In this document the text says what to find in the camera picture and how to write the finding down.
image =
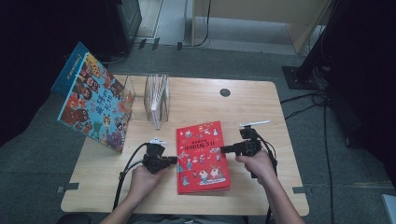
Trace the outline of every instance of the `black round hole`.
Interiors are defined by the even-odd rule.
[[[227,96],[229,96],[231,94],[231,92],[229,91],[229,90],[227,90],[227,89],[221,89],[220,90],[220,95],[222,95],[222,96],[224,96],[224,97],[227,97]]]

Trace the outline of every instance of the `black cable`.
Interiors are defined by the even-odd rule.
[[[210,17],[210,5],[212,4],[212,0],[209,0],[209,7],[207,8],[207,17],[206,17],[206,36],[205,36],[205,39],[204,39],[204,41],[202,41],[202,43],[201,44],[199,44],[199,45],[194,45],[193,47],[200,47],[201,45],[203,45],[205,42],[206,42],[206,40],[207,40],[207,37],[209,36],[209,17]]]
[[[323,126],[324,126],[324,147],[326,150],[326,160],[327,160],[327,169],[329,171],[329,186],[330,186],[330,213],[331,213],[331,221],[334,223],[334,206],[333,206],[333,188],[332,188],[332,168],[330,166],[330,158],[329,158],[329,148],[327,144],[327,121],[326,121],[326,109],[327,106],[323,107]]]
[[[292,115],[286,117],[285,119],[290,118],[292,116],[295,116],[295,115],[297,115],[297,114],[299,114],[299,113],[301,113],[301,112],[303,112],[303,111],[305,111],[305,110],[307,110],[309,108],[312,108],[314,106],[317,106],[317,105],[318,106],[323,106],[324,146],[325,146],[325,152],[326,152],[327,169],[328,169],[328,172],[329,172],[330,212],[331,212],[331,221],[332,221],[332,224],[333,224],[334,223],[334,202],[333,202],[333,186],[332,186],[332,167],[330,165],[329,147],[328,147],[328,141],[327,141],[327,116],[326,116],[326,110],[327,110],[327,105],[329,104],[329,98],[325,97],[323,94],[318,94],[319,92],[321,92],[321,91],[316,91],[314,93],[308,93],[308,94],[305,94],[305,95],[302,95],[302,96],[293,97],[293,98],[290,98],[288,100],[283,101],[283,103],[286,103],[286,102],[291,101],[291,100],[300,99],[300,98],[303,98],[303,97],[308,96],[308,95],[312,95],[311,100],[314,103],[313,105],[309,106],[308,108],[306,108],[304,110],[292,113]],[[316,102],[315,101],[315,96],[320,97],[323,101],[319,102],[319,103]]]
[[[313,104],[312,104],[311,106],[309,106],[309,107],[307,107],[307,108],[305,108],[305,109],[298,110],[298,111],[295,111],[295,112],[291,113],[290,115],[288,115],[287,117],[285,117],[285,120],[286,120],[286,119],[289,119],[289,118],[291,118],[291,117],[294,117],[294,116],[296,116],[296,115],[298,115],[298,114],[300,114],[300,113],[302,113],[302,112],[304,112],[304,111],[306,111],[306,110],[308,110],[308,109],[310,109],[310,108],[313,108],[313,107],[315,107],[315,106],[317,106],[317,105],[318,105],[318,106],[324,106],[324,105],[326,105],[327,102],[328,102],[328,98],[325,98],[322,94],[319,94],[320,92],[324,92],[324,91],[315,91],[315,92],[313,92],[313,93],[308,93],[308,94],[305,94],[305,95],[296,96],[296,97],[292,97],[292,98],[290,98],[290,99],[288,99],[288,100],[281,101],[280,103],[281,103],[281,104],[284,104],[284,103],[286,103],[286,102],[288,102],[288,101],[301,99],[301,98],[303,98],[303,97],[305,97],[305,96],[311,96],[311,100],[312,100],[312,102],[313,102]],[[319,103],[316,102],[315,97],[320,97],[320,98],[322,99],[322,102],[319,102]]]
[[[122,61],[124,58],[126,57],[126,53],[124,52],[121,56],[120,59],[116,60],[116,61],[112,61],[112,62],[100,62],[101,64],[113,64],[113,63],[119,63],[120,61]]]
[[[249,131],[250,133],[256,134],[256,136],[264,143],[264,145],[265,145],[265,147],[266,147],[266,149],[267,149],[268,155],[269,155],[269,157],[270,157],[270,159],[271,159],[271,163],[272,163],[272,165],[273,165],[273,167],[274,167],[275,174],[276,174],[276,176],[277,176],[277,170],[276,170],[276,167],[277,167],[277,160],[276,160],[276,151],[275,151],[274,146],[271,145],[269,142],[265,141],[265,140],[262,138],[262,136],[259,135],[258,133],[253,132],[253,131],[251,131],[250,129],[248,129],[248,131]],[[272,154],[272,151],[271,151],[271,149],[268,147],[268,145],[271,146],[271,148],[272,148],[272,150],[274,151],[274,154],[275,154],[275,155]],[[265,217],[265,224],[269,224],[269,223],[270,223],[271,215],[272,215],[271,207],[268,206],[267,216]]]
[[[281,101],[280,103],[281,103],[281,104],[284,104],[284,103],[289,102],[289,101],[293,101],[293,100],[298,100],[298,99],[304,98],[305,96],[312,96],[312,95],[318,94],[319,92],[322,92],[322,91],[314,91],[314,92],[311,92],[311,93],[308,93],[308,94],[304,94],[304,95],[300,95],[300,96],[295,96],[295,97],[292,97],[292,98],[283,100],[283,101]]]
[[[143,146],[147,146],[149,143],[143,143],[142,145],[140,145],[135,151],[134,154],[132,154],[131,158],[128,160],[128,162],[125,165],[125,168],[122,172],[120,172],[120,176],[119,176],[119,185],[117,186],[117,192],[116,192],[116,197],[114,199],[114,205],[113,205],[113,210],[119,205],[119,199],[120,199],[120,192],[122,189],[122,184],[123,181],[125,179],[126,174],[128,174],[128,172],[134,167],[136,166],[139,162],[135,162],[133,165],[130,165],[132,159],[134,158],[134,156],[136,155],[136,153],[139,151],[139,149]]]

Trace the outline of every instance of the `black tape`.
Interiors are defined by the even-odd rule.
[[[293,187],[293,193],[298,194],[298,193],[305,193],[305,188],[304,187]]]
[[[158,48],[158,44],[160,43],[160,38],[155,38],[154,39],[154,44],[152,45],[152,50],[155,50]]]
[[[69,184],[67,184],[66,186],[64,186],[64,187],[58,187],[57,189],[56,189],[56,192],[58,192],[58,193],[65,193],[67,190],[70,190],[70,189],[78,189],[79,188],[79,183],[69,183]]]
[[[143,47],[145,47],[145,46],[146,46],[146,41],[148,41],[146,38],[145,38],[145,39],[143,39],[142,41],[140,41],[140,46],[139,46],[139,49],[142,49]]]
[[[181,51],[182,48],[183,48],[183,43],[177,42],[177,51]]]

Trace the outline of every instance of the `book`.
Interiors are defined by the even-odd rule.
[[[150,74],[146,79],[145,109],[148,120],[152,120],[155,129],[161,129],[169,116],[169,79],[168,75]]]
[[[87,49],[81,51],[81,43],[69,61],[53,86],[54,91],[63,95],[66,85],[58,88],[57,83],[64,80],[65,75],[73,78],[58,121],[122,152],[134,100],[133,89],[125,88],[131,80],[126,78],[120,83]]]
[[[194,193],[230,189],[230,173],[224,153],[219,120],[178,128],[177,192]]]
[[[88,49],[81,42],[78,42],[73,52],[69,55],[61,74],[50,88],[53,93],[66,99],[75,80],[77,70],[82,65],[82,59],[87,52]]]

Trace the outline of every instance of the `hand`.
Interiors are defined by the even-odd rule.
[[[129,188],[128,196],[134,195],[139,201],[143,200],[157,186],[167,171],[168,169],[164,168],[152,174],[145,166],[137,166],[132,171],[131,187]]]
[[[274,167],[265,150],[260,150],[253,157],[236,156],[235,160],[244,163],[245,168],[257,176],[257,181],[261,185],[271,178],[276,178]]]

